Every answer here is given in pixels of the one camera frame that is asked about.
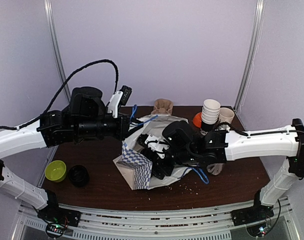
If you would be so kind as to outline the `blue checkered paper bag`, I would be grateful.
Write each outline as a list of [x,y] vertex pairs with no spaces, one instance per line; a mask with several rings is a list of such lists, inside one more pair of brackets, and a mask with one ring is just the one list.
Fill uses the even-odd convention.
[[113,160],[117,169],[132,190],[151,190],[158,187],[169,186],[182,179],[190,171],[195,171],[201,180],[209,183],[207,175],[202,170],[197,170],[195,166],[175,166],[170,176],[159,179],[152,174],[152,168],[156,166],[151,157],[142,154],[143,148],[138,144],[138,138],[143,134],[156,134],[161,137],[161,131],[174,121],[184,121],[188,119],[172,116],[170,114],[158,113],[145,115],[139,118],[145,124],[140,130],[122,141],[122,154]]

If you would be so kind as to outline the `stack of black cup lids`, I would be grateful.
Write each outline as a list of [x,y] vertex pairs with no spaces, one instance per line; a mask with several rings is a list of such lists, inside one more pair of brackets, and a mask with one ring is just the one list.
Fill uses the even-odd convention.
[[75,165],[68,171],[68,178],[75,187],[85,187],[90,180],[89,173],[83,165]]

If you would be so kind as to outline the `stack of paper cups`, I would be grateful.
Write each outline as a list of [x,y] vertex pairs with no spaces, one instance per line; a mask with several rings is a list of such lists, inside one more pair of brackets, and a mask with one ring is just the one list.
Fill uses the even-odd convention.
[[220,108],[221,104],[214,99],[206,99],[203,102],[200,128],[202,135],[206,135],[209,131],[213,130],[218,120]]

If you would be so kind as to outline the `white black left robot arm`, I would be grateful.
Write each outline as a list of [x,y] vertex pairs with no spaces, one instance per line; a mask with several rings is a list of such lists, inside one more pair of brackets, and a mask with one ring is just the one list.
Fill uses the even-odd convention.
[[64,212],[58,206],[56,195],[18,177],[2,159],[69,142],[78,144],[104,137],[124,140],[129,135],[130,118],[119,113],[119,108],[127,103],[131,93],[132,89],[124,85],[112,95],[109,104],[104,105],[101,90],[76,87],[70,104],[62,111],[49,111],[28,126],[0,131],[0,189],[43,211],[51,221],[59,222]]

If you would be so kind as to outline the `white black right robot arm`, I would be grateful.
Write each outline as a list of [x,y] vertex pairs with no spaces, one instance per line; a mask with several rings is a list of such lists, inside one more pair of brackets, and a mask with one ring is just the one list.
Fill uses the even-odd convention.
[[144,143],[161,159],[201,168],[251,157],[285,156],[273,179],[256,192],[254,204],[248,210],[253,221],[272,209],[296,180],[304,179],[304,126],[298,118],[275,129],[240,131],[231,127],[213,129],[205,136],[197,136],[187,122],[175,121],[163,130],[161,137],[148,135]]

